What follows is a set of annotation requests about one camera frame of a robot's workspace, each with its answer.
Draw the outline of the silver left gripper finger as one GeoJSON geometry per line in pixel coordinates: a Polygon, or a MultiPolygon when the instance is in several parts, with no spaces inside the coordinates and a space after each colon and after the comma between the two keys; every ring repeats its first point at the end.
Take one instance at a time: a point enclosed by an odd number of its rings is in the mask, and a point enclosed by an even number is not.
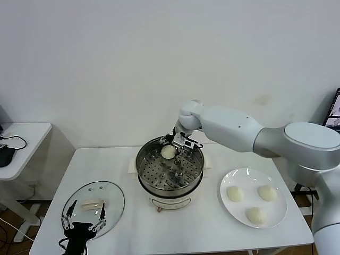
{"type": "Polygon", "coordinates": [[[70,205],[66,203],[63,208],[62,215],[61,215],[61,223],[64,229],[73,228],[71,219],[72,219],[72,216],[74,215],[73,212],[74,212],[76,204],[77,204],[77,200],[74,200],[74,202],[71,203],[70,205]]]}
{"type": "Polygon", "coordinates": [[[92,231],[92,232],[101,231],[106,226],[105,216],[106,216],[105,203],[103,203],[102,207],[101,207],[101,212],[100,212],[100,215],[99,215],[99,220],[98,220],[98,222],[96,222],[95,224],[92,224],[89,227],[89,231],[92,231]]]}

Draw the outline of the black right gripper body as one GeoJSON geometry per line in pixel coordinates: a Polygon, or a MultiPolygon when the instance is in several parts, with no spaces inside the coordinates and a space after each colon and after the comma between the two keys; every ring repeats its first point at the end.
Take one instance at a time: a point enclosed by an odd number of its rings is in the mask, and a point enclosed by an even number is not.
{"type": "Polygon", "coordinates": [[[172,145],[178,148],[181,148],[184,146],[184,142],[185,142],[185,133],[183,133],[183,131],[181,129],[179,129],[178,127],[175,127],[173,129],[173,140],[172,140],[172,145]]]}

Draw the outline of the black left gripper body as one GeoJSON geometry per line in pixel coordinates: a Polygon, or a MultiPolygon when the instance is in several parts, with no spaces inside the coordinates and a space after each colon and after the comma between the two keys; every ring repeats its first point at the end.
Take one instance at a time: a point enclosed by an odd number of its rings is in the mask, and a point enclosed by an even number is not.
{"type": "Polygon", "coordinates": [[[73,228],[66,229],[64,235],[68,240],[65,254],[87,254],[87,242],[95,237],[92,223],[74,222],[73,228]]]}

